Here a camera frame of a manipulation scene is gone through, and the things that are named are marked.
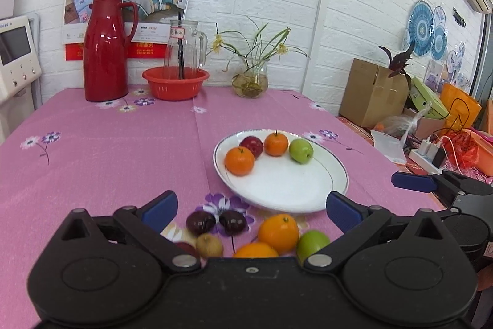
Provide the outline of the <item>dark red apple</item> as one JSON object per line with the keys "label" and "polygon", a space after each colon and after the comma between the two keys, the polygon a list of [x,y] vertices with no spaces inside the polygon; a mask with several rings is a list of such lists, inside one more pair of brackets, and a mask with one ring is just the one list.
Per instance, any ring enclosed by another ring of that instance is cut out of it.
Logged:
{"label": "dark red apple", "polygon": [[199,253],[197,252],[196,248],[192,246],[191,244],[184,242],[184,241],[179,241],[175,243],[176,246],[181,248],[181,250],[184,250],[184,252],[196,257],[196,259],[200,258]]}

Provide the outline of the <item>green mango fruit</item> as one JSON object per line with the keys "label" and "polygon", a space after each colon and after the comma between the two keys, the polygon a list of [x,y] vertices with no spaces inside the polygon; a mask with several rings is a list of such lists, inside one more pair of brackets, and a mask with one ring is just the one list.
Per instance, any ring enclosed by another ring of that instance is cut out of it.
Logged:
{"label": "green mango fruit", "polygon": [[302,265],[306,258],[318,253],[330,242],[329,237],[322,231],[309,230],[305,232],[297,242],[296,255],[299,263]]}

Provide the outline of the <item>brown kiwi fruit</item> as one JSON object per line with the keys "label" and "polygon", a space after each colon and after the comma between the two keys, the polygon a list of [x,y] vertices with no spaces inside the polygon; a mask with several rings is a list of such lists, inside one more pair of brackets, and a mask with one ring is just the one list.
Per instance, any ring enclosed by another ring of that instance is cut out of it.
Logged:
{"label": "brown kiwi fruit", "polygon": [[223,256],[224,247],[220,239],[210,233],[204,233],[196,239],[196,250],[202,259]]}

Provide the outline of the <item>large orange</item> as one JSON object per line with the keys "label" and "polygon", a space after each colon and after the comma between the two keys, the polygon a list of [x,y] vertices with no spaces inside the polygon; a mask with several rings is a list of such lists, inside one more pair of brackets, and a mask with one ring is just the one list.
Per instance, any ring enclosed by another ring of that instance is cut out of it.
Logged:
{"label": "large orange", "polygon": [[299,239],[295,219],[289,214],[274,215],[262,222],[257,231],[259,242],[271,246],[279,255],[293,251]]}
{"label": "large orange", "polygon": [[264,242],[245,244],[233,254],[234,258],[239,259],[276,258],[278,256],[277,251]]}

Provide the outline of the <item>white power strip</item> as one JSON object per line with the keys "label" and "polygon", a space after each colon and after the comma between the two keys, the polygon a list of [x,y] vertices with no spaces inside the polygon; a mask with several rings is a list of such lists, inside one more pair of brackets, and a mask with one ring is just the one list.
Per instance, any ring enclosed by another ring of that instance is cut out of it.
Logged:
{"label": "white power strip", "polygon": [[443,173],[446,153],[440,143],[433,143],[429,139],[423,139],[417,149],[412,149],[409,159],[416,163],[429,175]]}

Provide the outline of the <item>green box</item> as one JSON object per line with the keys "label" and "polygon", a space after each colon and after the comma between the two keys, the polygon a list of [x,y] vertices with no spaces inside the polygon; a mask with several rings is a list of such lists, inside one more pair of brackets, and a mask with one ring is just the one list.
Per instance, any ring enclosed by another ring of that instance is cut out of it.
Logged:
{"label": "green box", "polygon": [[449,111],[441,102],[439,96],[419,78],[411,78],[409,98],[418,112],[426,110],[425,118],[442,119],[448,116]]}

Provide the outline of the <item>orange bag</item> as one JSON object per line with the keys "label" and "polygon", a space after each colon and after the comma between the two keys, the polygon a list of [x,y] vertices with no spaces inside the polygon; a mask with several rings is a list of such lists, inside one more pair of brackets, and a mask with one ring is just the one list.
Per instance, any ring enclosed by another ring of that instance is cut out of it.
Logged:
{"label": "orange bag", "polygon": [[445,128],[457,132],[474,124],[481,105],[462,89],[452,84],[444,84],[440,101],[449,112],[445,118]]}

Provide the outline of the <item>cardboard box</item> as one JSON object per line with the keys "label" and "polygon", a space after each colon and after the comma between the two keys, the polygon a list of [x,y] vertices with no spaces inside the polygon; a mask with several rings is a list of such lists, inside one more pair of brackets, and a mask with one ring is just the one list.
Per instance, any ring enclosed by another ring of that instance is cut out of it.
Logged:
{"label": "cardboard box", "polygon": [[387,67],[355,58],[349,72],[339,115],[366,129],[389,116],[399,116],[409,94],[402,74],[390,77]]}

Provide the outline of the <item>pink floral tablecloth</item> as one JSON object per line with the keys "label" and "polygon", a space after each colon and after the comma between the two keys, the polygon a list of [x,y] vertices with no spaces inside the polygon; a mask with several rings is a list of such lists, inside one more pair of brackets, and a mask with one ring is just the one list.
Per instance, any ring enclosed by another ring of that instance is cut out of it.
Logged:
{"label": "pink floral tablecloth", "polygon": [[65,216],[83,207],[108,216],[173,190],[179,210],[165,235],[190,241],[186,217],[203,206],[234,208],[248,230],[224,239],[225,254],[254,239],[267,218],[222,183],[212,162],[223,138],[243,130],[284,130],[331,150],[348,171],[348,196],[398,215],[440,210],[432,195],[396,189],[396,166],[372,144],[311,99],[270,89],[256,99],[229,88],[205,87],[184,102],[165,102],[134,88],[111,106],[63,90],[25,120],[1,147],[1,325],[31,328],[38,320],[27,296],[27,276]]}

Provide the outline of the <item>small mandarin with stem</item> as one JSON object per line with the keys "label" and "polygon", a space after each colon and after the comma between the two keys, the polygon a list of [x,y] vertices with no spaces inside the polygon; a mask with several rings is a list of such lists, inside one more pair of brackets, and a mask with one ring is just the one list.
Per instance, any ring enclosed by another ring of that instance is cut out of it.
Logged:
{"label": "small mandarin with stem", "polygon": [[275,130],[266,136],[264,140],[264,150],[272,157],[283,156],[289,146],[289,140],[285,134]]}

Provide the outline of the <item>small red apple on plate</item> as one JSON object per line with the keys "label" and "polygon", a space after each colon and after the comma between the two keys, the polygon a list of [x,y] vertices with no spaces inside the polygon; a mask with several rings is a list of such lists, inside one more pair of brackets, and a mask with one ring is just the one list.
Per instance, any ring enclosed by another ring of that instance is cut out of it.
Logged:
{"label": "small red apple on plate", "polygon": [[240,146],[250,150],[254,158],[258,158],[264,150],[263,142],[256,136],[251,135],[242,139]]}

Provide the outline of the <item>small mandarin on plate left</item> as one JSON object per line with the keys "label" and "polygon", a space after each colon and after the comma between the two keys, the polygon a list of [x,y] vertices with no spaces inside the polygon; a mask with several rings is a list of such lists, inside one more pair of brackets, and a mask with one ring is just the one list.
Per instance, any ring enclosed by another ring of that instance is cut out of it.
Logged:
{"label": "small mandarin on plate left", "polygon": [[255,156],[246,147],[231,148],[224,158],[225,168],[236,176],[245,176],[251,173],[255,164]]}

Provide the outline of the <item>red thermos jug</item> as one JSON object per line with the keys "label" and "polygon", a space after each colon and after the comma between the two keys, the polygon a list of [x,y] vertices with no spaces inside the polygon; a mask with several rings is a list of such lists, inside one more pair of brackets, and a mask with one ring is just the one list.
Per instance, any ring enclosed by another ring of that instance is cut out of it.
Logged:
{"label": "red thermos jug", "polygon": [[135,3],[93,0],[84,36],[84,93],[89,102],[105,102],[128,93],[126,47],[138,27]]}

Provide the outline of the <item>red plastic basket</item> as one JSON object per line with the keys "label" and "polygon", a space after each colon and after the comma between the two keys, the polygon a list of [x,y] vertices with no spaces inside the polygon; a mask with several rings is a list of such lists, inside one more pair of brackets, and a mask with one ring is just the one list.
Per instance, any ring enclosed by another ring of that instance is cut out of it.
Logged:
{"label": "red plastic basket", "polygon": [[184,101],[195,98],[210,74],[201,68],[185,68],[185,77],[178,78],[178,69],[173,67],[148,68],[142,78],[149,84],[153,97],[164,101]]}

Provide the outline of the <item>white touchscreen appliance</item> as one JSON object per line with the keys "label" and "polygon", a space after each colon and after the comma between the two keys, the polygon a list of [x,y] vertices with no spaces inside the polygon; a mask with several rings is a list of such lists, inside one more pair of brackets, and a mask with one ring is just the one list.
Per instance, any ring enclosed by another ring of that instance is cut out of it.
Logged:
{"label": "white touchscreen appliance", "polygon": [[42,69],[32,32],[38,25],[36,14],[1,21],[1,141],[39,104],[36,82]]}

